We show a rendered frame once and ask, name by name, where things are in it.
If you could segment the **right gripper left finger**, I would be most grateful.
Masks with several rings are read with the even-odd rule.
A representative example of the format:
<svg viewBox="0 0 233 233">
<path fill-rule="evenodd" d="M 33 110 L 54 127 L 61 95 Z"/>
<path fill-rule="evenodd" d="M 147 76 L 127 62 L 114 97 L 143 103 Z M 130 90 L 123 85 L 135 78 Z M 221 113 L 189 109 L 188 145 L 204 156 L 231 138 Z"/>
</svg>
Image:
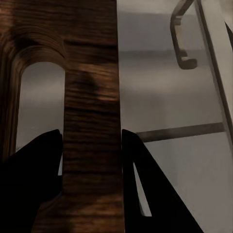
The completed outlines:
<svg viewBox="0 0 233 233">
<path fill-rule="evenodd" d="M 49 131 L 0 164 L 0 233 L 31 233 L 61 146 Z"/>
</svg>

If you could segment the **cutting board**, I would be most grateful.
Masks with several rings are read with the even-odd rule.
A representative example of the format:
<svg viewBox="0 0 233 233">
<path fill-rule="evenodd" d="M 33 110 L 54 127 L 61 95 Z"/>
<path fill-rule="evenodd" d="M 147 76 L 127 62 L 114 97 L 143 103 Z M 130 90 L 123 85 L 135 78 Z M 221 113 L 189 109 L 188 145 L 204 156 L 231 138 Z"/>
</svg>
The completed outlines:
<svg viewBox="0 0 233 233">
<path fill-rule="evenodd" d="M 11 63 L 34 45 L 66 67 L 62 192 L 31 233 L 125 233 L 117 0 L 0 0 L 0 164 Z"/>
</svg>

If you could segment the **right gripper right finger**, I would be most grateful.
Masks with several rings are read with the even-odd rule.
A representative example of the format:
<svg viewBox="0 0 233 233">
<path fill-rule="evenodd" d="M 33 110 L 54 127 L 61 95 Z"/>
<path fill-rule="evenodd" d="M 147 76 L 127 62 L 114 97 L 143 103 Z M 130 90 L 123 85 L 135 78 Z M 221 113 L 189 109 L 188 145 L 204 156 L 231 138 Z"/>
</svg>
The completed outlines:
<svg viewBox="0 0 233 233">
<path fill-rule="evenodd" d="M 121 136 L 125 233 L 204 233 L 141 138 Z M 141 214 L 133 162 L 152 216 Z"/>
</svg>

